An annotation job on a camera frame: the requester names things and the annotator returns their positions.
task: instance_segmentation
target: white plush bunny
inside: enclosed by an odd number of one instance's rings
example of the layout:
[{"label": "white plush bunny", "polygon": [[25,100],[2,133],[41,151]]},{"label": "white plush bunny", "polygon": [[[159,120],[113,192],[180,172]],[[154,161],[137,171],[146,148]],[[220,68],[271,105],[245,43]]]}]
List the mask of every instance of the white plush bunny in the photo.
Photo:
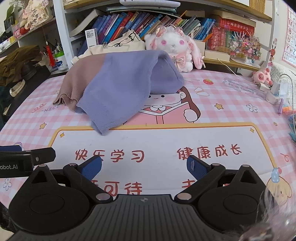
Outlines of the white plush bunny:
[{"label": "white plush bunny", "polygon": [[192,38],[182,28],[159,26],[154,34],[144,37],[146,49],[164,50],[169,54],[179,72],[190,72],[193,63],[197,69],[203,65],[203,56]]}]

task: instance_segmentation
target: strawberry illustration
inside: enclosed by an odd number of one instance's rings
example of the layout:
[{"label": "strawberry illustration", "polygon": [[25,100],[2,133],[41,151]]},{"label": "strawberry illustration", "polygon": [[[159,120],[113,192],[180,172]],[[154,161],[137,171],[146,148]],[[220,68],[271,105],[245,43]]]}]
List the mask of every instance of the strawberry illustration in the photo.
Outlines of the strawberry illustration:
[{"label": "strawberry illustration", "polygon": [[211,81],[211,80],[203,80],[203,82],[204,82],[206,85],[212,85],[212,84],[214,84],[213,81]]}]

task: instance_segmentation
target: blue gripper pad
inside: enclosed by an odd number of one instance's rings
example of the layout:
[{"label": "blue gripper pad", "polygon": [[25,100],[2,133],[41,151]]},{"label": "blue gripper pad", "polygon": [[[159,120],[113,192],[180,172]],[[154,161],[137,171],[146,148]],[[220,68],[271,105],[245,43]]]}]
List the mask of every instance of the blue gripper pad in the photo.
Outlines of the blue gripper pad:
[{"label": "blue gripper pad", "polygon": [[187,158],[187,170],[198,181],[203,178],[212,168],[207,163],[198,159],[194,155],[190,155]]},{"label": "blue gripper pad", "polygon": [[88,180],[92,180],[102,169],[100,156],[93,156],[77,167],[77,170]]},{"label": "blue gripper pad", "polygon": [[0,146],[0,151],[22,151],[22,147],[19,145]]}]

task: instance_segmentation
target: pink plush toy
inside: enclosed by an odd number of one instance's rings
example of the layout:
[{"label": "pink plush toy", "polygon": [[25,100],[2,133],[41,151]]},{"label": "pink plush toy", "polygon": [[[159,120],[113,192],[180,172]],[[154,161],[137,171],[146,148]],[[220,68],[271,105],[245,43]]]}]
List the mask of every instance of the pink plush toy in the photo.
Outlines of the pink plush toy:
[{"label": "pink plush toy", "polygon": [[265,85],[271,85],[270,70],[269,68],[258,70],[253,73],[254,83],[262,83]]},{"label": "pink plush toy", "polygon": [[193,69],[193,63],[197,69],[201,69],[204,64],[199,48],[180,27],[159,26],[154,34],[147,34],[144,39],[147,50],[167,52],[179,72],[190,72]]}]

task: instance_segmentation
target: cartoon dog illustration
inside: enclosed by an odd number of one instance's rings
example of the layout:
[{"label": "cartoon dog illustration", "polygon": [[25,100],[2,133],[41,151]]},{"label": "cartoon dog illustration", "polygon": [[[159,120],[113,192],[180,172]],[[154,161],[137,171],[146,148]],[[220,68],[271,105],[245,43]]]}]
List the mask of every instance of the cartoon dog illustration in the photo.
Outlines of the cartoon dog illustration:
[{"label": "cartoon dog illustration", "polygon": [[284,205],[289,198],[292,197],[292,189],[288,182],[285,181],[279,175],[281,169],[276,167],[271,172],[271,178],[268,180],[266,187],[270,193],[274,196],[279,205]]},{"label": "cartoon dog illustration", "polygon": [[175,94],[149,95],[144,107],[125,125],[194,123],[199,117],[200,110],[182,87]]}]

